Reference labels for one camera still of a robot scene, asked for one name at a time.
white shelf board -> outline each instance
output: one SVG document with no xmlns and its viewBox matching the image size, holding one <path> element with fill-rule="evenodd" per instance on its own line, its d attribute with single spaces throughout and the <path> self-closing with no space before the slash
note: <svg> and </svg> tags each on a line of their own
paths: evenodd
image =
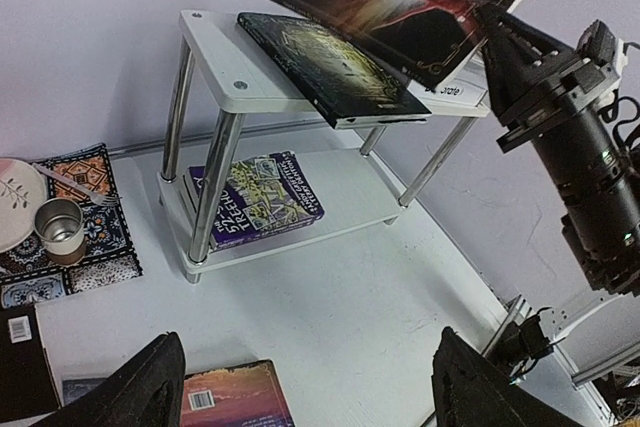
<svg viewBox="0 0 640 427">
<path fill-rule="evenodd" d="M 216 102 L 226 112 L 316 112 L 271 58 L 236 23 L 237 14 L 183 10 L 180 28 Z M 243 82 L 246 89 L 235 84 Z M 489 110 L 421 99 L 434 115 L 485 117 Z"/>
<path fill-rule="evenodd" d="M 168 184 L 158 174 L 162 203 L 187 273 L 201 274 L 302 247 L 396 218 L 402 211 L 397 202 L 398 192 L 389 187 L 390 180 L 385 179 L 373 157 L 364 158 L 357 149 L 296 157 L 325 209 L 325 216 L 309 227 L 219 252 L 210 251 L 203 265 L 192 263 L 188 257 L 193 227 L 180 195 L 180 180 Z"/>
</svg>

decorative coaster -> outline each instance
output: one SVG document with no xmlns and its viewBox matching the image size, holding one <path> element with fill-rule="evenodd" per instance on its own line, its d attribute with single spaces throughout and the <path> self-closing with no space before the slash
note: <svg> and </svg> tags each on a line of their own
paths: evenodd
<svg viewBox="0 0 640 427">
<path fill-rule="evenodd" d="M 79 184 L 118 195 L 107 148 L 99 144 L 38 163 Z M 101 207 L 84 194 L 47 178 L 49 197 L 75 200 L 85 219 L 86 253 L 71 267 L 55 264 L 35 234 L 0 254 L 0 308 L 57 299 L 142 276 L 122 207 Z"/>
</svg>

book spine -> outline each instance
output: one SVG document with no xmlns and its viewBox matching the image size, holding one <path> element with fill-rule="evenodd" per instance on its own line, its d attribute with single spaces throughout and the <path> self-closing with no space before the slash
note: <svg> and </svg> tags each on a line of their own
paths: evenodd
<svg viewBox="0 0 640 427">
<path fill-rule="evenodd" d="M 333 128 L 336 127 L 337 119 L 334 113 L 327 109 L 324 106 L 324 103 L 321 102 L 321 99 L 318 99 L 316 90 L 310 86 L 307 82 L 305 82 L 299 75 L 292 74 L 289 64 L 286 60 L 280 56 L 280 54 L 273 48 L 273 46 L 269 42 L 265 42 L 262 37 L 253 29 L 250 24 L 247 24 L 242 17 L 242 14 L 238 16 L 238 23 L 240 25 L 246 26 L 247 33 L 260 45 L 262 50 L 273 59 L 273 61 L 278 64 L 278 66 L 282 69 L 282 71 L 287 75 L 289 80 L 295 85 L 298 90 L 304 95 L 309 101 L 313 104 L 316 110 L 324 117 L 324 119 L 331 125 Z"/>
<path fill-rule="evenodd" d="M 216 243 L 216 248 L 214 249 L 216 252 L 220 251 L 220 250 L 225 250 L 225 249 L 231 249 L 233 247 L 238 247 L 240 245 L 244 245 L 244 244 L 248 244 L 250 242 L 256 242 L 257 240 L 262 240 L 262 239 L 266 239 L 268 237 L 273 237 L 276 235 L 280 235 L 280 234 L 284 234 L 286 232 L 291 232 L 293 230 L 298 230 L 301 229 L 303 227 L 308 227 L 310 225 L 312 225 L 317 219 L 315 218 L 310 218 L 307 219 L 303 222 L 296 222 L 295 224 L 289 224 L 283 227 L 279 227 L 277 229 L 274 230 L 266 230 L 264 232 L 260 232 L 258 234 L 252 235 L 252 236 L 248 236 L 248 237 L 243 237 L 243 238 L 239 238 L 239 239 L 235 239 L 235 240 L 231 240 L 231 241 L 226 241 L 226 242 L 221 242 L 221 243 Z"/>
</svg>

ceramic plate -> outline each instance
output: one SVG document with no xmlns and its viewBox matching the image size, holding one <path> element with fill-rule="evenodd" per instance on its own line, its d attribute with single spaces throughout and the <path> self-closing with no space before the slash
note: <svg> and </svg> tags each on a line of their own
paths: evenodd
<svg viewBox="0 0 640 427">
<path fill-rule="evenodd" d="M 47 186 L 26 162 L 0 159 L 0 252 L 20 245 L 33 232 L 36 210 L 47 200 Z"/>
</svg>

metal leg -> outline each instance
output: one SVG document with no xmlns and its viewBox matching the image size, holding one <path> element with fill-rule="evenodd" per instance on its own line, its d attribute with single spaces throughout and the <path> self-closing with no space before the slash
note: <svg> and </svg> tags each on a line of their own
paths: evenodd
<svg viewBox="0 0 640 427">
<path fill-rule="evenodd" d="M 187 278 L 187 282 L 190 284 L 199 284 L 200 279 L 202 278 L 202 274 L 188 274 L 185 272 L 184 276 Z"/>
<path fill-rule="evenodd" d="M 367 140 L 364 142 L 364 145 L 360 149 L 360 154 L 363 157 L 369 157 L 369 154 L 371 154 L 376 144 L 380 140 L 380 137 L 382 137 L 382 134 L 384 134 L 386 130 L 387 130 L 387 127 L 385 126 L 385 127 L 376 127 L 371 131 L 371 133 L 369 134 L 369 137 L 367 137 Z"/>
<path fill-rule="evenodd" d="M 440 170 L 442 164 L 451 155 L 455 148 L 460 144 L 464 136 L 467 135 L 473 124 L 475 124 L 475 117 L 465 117 L 454 127 L 449 134 L 449 137 L 440 146 L 438 151 L 431 158 L 426 167 L 418 174 L 416 180 L 409 186 L 407 191 L 400 197 L 398 202 L 402 207 L 408 207 L 411 202 L 415 200 L 422 189 L 424 189 L 433 176 Z"/>
<path fill-rule="evenodd" d="M 224 184 L 229 175 L 233 154 L 238 146 L 244 117 L 245 114 L 229 114 L 224 110 L 220 111 L 204 170 L 202 194 L 189 247 L 189 260 L 194 264 L 202 264 L 207 259 L 211 229 Z"/>
<path fill-rule="evenodd" d="M 162 160 L 162 178 L 166 182 L 176 180 L 176 170 L 178 168 L 178 154 L 180 152 L 180 138 L 182 136 L 182 126 L 184 125 L 184 114 L 186 112 L 187 100 L 189 98 L 189 88 L 193 78 L 193 68 L 195 62 L 193 53 L 182 39 L 180 49 L 180 68 L 176 76 L 176 83 L 173 87 L 173 97 L 171 99 L 171 110 L 169 112 L 169 123 L 167 125 L 167 135 L 164 144 L 164 159 Z"/>
</svg>

